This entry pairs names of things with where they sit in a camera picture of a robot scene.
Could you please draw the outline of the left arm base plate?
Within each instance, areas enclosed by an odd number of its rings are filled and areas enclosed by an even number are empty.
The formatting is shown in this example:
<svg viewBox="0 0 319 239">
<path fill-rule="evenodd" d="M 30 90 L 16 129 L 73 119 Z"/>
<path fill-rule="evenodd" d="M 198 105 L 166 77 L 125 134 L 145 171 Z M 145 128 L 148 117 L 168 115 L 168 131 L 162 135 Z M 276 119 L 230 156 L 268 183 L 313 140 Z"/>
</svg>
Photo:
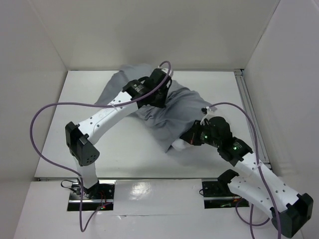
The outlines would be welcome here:
<svg viewBox="0 0 319 239">
<path fill-rule="evenodd" d="M 80 196 L 81 188 L 79 182 L 72 182 L 71 180 L 65 180 L 65 182 L 71 183 L 70 186 L 61 186 L 69 189 L 69 200 L 67 211 L 78 212 L 80 209 Z M 97 192 L 94 192 L 92 196 L 84 193 L 82 202 L 82 211 L 94 211 L 100 207 L 100 211 L 112 211 L 114 207 L 114 193 L 115 182 L 108 180 L 100 180 Z"/>
</svg>

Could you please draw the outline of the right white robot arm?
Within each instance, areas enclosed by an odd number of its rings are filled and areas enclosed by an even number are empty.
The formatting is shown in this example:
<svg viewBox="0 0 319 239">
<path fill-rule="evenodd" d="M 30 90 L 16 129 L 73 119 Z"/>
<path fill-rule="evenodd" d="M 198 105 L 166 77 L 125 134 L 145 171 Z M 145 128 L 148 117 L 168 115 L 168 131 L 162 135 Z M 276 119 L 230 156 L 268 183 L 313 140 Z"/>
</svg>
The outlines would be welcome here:
<svg viewBox="0 0 319 239">
<path fill-rule="evenodd" d="M 311 218 L 313 198 L 298 193 L 275 175 L 248 144 L 233 136 L 223 117 L 196 120 L 180 138 L 194 146 L 215 147 L 234 167 L 218 177 L 219 193 L 233 193 L 259 208 L 281 235 L 291 239 Z"/>
</svg>

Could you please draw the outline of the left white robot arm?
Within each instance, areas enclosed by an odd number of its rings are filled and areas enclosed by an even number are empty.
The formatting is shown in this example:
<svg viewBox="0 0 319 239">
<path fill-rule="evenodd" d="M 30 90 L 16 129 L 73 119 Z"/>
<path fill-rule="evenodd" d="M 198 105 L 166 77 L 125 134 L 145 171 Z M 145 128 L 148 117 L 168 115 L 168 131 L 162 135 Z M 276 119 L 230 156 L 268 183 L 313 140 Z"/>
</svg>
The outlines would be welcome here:
<svg viewBox="0 0 319 239">
<path fill-rule="evenodd" d="M 106 108 L 79 124 L 66 125 L 66 144 L 80 174 L 80 192 L 86 198 L 94 198 L 100 190 L 95 168 L 100 152 L 95 144 L 115 124 L 142 106 L 164 108 L 171 77 L 172 70 L 156 68 L 150 76 L 126 83 Z"/>
</svg>

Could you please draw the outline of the grey pillowcase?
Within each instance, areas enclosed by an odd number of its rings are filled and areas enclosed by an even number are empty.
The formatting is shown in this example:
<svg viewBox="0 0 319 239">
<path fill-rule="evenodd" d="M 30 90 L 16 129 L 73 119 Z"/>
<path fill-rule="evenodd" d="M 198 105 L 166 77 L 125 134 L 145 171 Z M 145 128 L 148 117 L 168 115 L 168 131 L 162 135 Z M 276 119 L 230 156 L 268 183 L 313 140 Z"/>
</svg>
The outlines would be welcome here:
<svg viewBox="0 0 319 239">
<path fill-rule="evenodd" d="M 95 104 L 107 105 L 129 81 L 149 76 L 153 70 L 154 68 L 148 64 L 123 65 L 108 81 Z M 166 107 L 162 109 L 143 106 L 133 115 L 145 123 L 160 147 L 168 152 L 172 148 L 171 144 L 188 131 L 195 120 L 203 118 L 201 109 L 210 103 L 197 91 L 190 90 L 173 80 L 165 105 Z"/>
</svg>

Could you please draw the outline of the white pillow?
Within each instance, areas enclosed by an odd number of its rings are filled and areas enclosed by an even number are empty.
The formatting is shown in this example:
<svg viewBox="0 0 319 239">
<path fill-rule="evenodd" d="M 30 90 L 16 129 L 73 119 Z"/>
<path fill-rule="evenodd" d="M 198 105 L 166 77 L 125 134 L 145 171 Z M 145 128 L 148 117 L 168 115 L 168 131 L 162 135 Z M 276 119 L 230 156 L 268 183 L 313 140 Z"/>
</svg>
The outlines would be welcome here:
<svg viewBox="0 0 319 239">
<path fill-rule="evenodd" d="M 185 149 L 193 147 L 193 145 L 189 144 L 188 142 L 184 141 L 183 139 L 176 139 L 172 144 L 172 148 L 176 151 L 183 151 Z"/>
</svg>

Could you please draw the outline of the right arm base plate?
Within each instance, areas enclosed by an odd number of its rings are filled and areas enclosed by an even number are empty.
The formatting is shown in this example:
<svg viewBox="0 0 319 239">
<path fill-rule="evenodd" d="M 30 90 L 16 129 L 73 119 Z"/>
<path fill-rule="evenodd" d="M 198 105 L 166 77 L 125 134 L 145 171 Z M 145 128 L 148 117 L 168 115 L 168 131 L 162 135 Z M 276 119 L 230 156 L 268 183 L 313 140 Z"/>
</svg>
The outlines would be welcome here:
<svg viewBox="0 0 319 239">
<path fill-rule="evenodd" d="M 205 209 L 249 207 L 249 203 L 240 196 L 230 192 L 225 183 L 218 180 L 202 181 L 199 194 L 203 197 Z"/>
</svg>

